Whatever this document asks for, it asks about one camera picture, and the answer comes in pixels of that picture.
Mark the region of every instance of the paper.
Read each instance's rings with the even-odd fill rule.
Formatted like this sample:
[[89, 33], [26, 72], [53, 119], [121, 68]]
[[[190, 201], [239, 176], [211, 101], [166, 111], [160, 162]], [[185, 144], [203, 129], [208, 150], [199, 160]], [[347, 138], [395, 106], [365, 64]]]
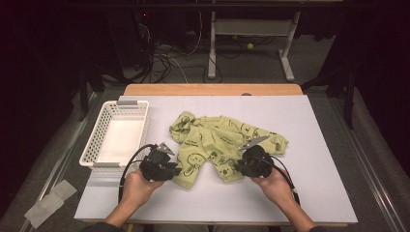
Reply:
[[36, 202], [34, 206], [24, 215], [34, 228], [38, 228], [45, 222], [54, 212], [63, 206], [64, 201], [67, 200], [76, 192], [76, 189], [67, 181], [63, 180], [55, 186], [50, 194], [46, 195], [40, 201]]

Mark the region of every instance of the person's right hand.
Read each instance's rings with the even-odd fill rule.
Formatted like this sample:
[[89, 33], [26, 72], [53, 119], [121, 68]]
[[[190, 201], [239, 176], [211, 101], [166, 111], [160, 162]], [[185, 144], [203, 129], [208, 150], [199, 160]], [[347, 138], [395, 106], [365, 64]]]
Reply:
[[271, 175], [267, 178], [251, 179], [262, 188], [265, 196], [276, 205], [281, 202], [293, 200], [292, 191], [289, 184], [276, 169], [272, 168]]

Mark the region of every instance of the table top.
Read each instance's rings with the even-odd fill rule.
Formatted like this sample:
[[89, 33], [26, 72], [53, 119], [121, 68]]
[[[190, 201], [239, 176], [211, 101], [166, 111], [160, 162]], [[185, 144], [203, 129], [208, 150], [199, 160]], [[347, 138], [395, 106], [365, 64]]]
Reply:
[[[274, 89], [290, 89], [296, 94], [289, 91], [288, 95], [268, 96]], [[174, 152], [178, 151], [179, 144], [170, 137], [168, 127], [183, 110], [198, 117], [230, 116], [285, 136], [290, 143], [286, 154], [279, 159], [292, 175], [302, 207], [318, 224], [340, 226], [355, 223], [355, 213], [308, 97], [298, 89], [294, 84], [135, 84], [127, 88], [124, 98], [150, 103], [151, 122], [146, 143], [164, 141]], [[167, 92], [172, 96], [162, 95]], [[261, 95], [241, 96], [243, 93]], [[120, 176], [119, 172], [92, 171], [75, 218], [103, 220], [116, 206]], [[130, 222], [289, 224], [282, 212], [249, 178], [225, 184], [209, 162], [202, 165], [191, 189], [166, 182], [130, 218]]]

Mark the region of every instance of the dark background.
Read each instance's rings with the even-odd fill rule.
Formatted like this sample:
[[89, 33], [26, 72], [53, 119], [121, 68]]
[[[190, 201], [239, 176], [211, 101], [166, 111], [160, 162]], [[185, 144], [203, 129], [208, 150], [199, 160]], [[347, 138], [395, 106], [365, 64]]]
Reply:
[[[67, 11], [50, 0], [2, 2], [0, 9], [3, 215], [42, 148], [73, 110], [71, 98], [78, 91], [84, 64], [98, 64], [120, 78], [121, 66], [129, 62], [143, 65], [144, 54], [127, 53], [140, 51], [142, 46], [133, 32], [130, 15], [126, 19], [115, 13]], [[320, 41], [338, 34], [321, 73], [328, 73], [349, 61], [352, 54], [357, 55], [356, 86], [397, 160], [409, 174], [410, 52], [405, 23], [410, 18], [394, 2], [379, 14], [381, 19], [375, 20], [374, 30], [359, 45], [365, 29], [375, 19], [374, 14], [303, 13], [296, 37], [314, 35]], [[209, 22], [206, 17], [210, 15], [204, 17], [203, 21]], [[150, 21], [152, 26], [179, 45], [184, 45], [187, 30], [198, 30], [190, 13], [155, 14], [155, 19]], [[116, 20], [126, 23], [115, 24]], [[203, 30], [208, 33], [209, 24], [204, 24]], [[116, 41], [122, 41], [124, 46], [118, 46]], [[352, 47], [361, 52], [352, 53]], [[339, 78], [320, 84], [332, 84]]]

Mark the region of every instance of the sleeve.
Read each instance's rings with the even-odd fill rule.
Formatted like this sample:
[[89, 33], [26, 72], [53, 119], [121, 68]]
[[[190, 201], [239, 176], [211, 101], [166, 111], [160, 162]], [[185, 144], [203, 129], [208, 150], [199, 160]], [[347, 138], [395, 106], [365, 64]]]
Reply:
[[123, 232], [123, 230], [105, 222], [98, 222], [81, 229], [79, 232]]
[[309, 232], [327, 232], [328, 230], [323, 226], [315, 226], [309, 230]]

